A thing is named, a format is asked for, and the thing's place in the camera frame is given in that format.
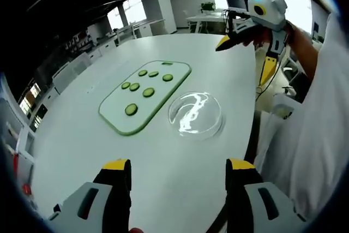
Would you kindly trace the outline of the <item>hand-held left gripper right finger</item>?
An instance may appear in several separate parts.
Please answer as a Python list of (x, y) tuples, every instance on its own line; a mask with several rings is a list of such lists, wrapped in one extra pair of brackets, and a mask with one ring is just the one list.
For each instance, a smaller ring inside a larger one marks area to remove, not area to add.
[(227, 232), (303, 232), (306, 219), (274, 184), (241, 159), (226, 160)]

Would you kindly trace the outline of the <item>person's right hand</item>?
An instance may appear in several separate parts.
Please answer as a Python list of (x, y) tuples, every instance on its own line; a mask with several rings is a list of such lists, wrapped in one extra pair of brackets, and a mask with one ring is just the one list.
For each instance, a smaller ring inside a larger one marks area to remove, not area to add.
[(260, 28), (254, 30), (252, 33), (248, 33), (246, 38), (243, 40), (243, 45), (248, 46), (253, 44), (255, 50), (261, 48), (265, 43), (270, 43), (272, 37), (272, 31), (270, 28)]

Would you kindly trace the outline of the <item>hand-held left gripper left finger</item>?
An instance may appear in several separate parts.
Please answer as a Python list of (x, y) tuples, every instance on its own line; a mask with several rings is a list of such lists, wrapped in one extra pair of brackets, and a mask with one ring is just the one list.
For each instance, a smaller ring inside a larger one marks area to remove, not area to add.
[(57, 205), (47, 223), (53, 232), (129, 232), (130, 192), (131, 161), (109, 162)]

